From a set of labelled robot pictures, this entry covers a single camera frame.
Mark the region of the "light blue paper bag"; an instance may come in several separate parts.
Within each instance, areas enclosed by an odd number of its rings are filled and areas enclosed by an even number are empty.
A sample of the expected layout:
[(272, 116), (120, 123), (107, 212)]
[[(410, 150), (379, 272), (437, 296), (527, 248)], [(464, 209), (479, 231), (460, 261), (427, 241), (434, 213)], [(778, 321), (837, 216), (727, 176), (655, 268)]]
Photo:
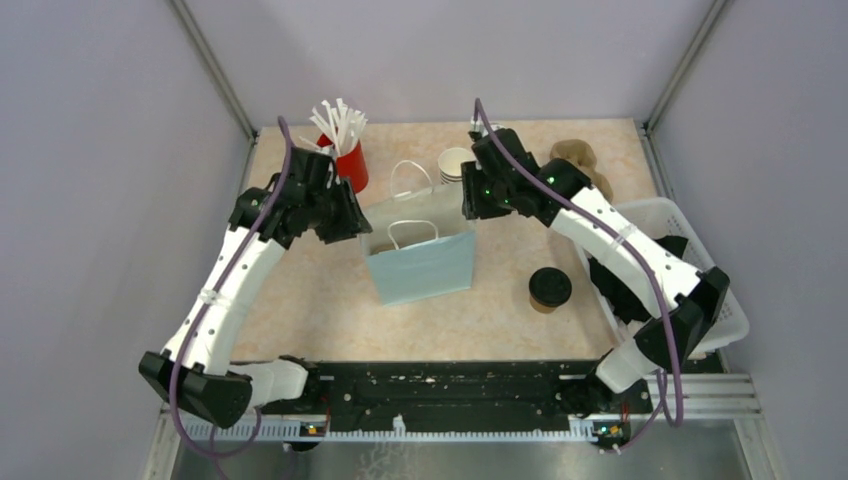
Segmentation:
[[(409, 165), (425, 188), (398, 192), (398, 170)], [(393, 167), (389, 197), (364, 211), (372, 231), (360, 236), (366, 267), (384, 306), (410, 303), (472, 286), (476, 229), (463, 213), (463, 188), (437, 184), (417, 162)]]

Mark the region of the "black plastic cup lid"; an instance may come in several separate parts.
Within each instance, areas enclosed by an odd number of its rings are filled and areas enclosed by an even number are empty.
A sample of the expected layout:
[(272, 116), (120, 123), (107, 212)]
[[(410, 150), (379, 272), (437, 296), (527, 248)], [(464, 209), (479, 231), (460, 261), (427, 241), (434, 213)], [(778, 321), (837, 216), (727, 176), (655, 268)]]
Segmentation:
[(543, 267), (531, 275), (528, 291), (529, 296), (533, 295), (542, 302), (562, 306), (570, 300), (573, 286), (564, 271), (555, 267)]

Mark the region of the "brown paper coffee cup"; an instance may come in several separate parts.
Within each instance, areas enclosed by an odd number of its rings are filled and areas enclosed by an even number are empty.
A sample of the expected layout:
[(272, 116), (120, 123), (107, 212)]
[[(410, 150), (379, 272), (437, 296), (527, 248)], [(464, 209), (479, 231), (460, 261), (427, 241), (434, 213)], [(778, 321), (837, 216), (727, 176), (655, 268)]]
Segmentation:
[(539, 299), (537, 299), (533, 295), (529, 296), (529, 303), (530, 303), (530, 306), (536, 312), (541, 313), (541, 314), (550, 314), (550, 313), (556, 311), (560, 307), (560, 304), (551, 305), (549, 303), (545, 303), (545, 302), (540, 301)]

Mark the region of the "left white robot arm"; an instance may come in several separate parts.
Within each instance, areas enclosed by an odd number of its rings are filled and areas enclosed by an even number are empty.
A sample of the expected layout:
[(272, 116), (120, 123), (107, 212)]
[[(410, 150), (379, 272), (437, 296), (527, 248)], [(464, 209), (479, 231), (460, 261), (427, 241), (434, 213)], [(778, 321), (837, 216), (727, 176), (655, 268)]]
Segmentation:
[(142, 356), (139, 372), (163, 401), (221, 429), (276, 401), (302, 414), (317, 407), (321, 388), (309, 379), (306, 361), (231, 360), (266, 277), (308, 230), (332, 244), (371, 226), (332, 152), (292, 147), (266, 187), (237, 198), (218, 258), (187, 318), (160, 351)]

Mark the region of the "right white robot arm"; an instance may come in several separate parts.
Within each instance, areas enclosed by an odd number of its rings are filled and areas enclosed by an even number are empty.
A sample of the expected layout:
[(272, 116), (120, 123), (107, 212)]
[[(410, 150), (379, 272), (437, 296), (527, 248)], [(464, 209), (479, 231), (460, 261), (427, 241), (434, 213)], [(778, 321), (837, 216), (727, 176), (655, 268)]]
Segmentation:
[(516, 212), (533, 217), (591, 255), (635, 295), (649, 321), (607, 353), (589, 374), (586, 397), (612, 412), (627, 389), (662, 368), (672, 371), (716, 323), (729, 278), (701, 270), (662, 247), (622, 216), (570, 162), (540, 166), (516, 132), (471, 128), (475, 158), (462, 165), (463, 213), (471, 220)]

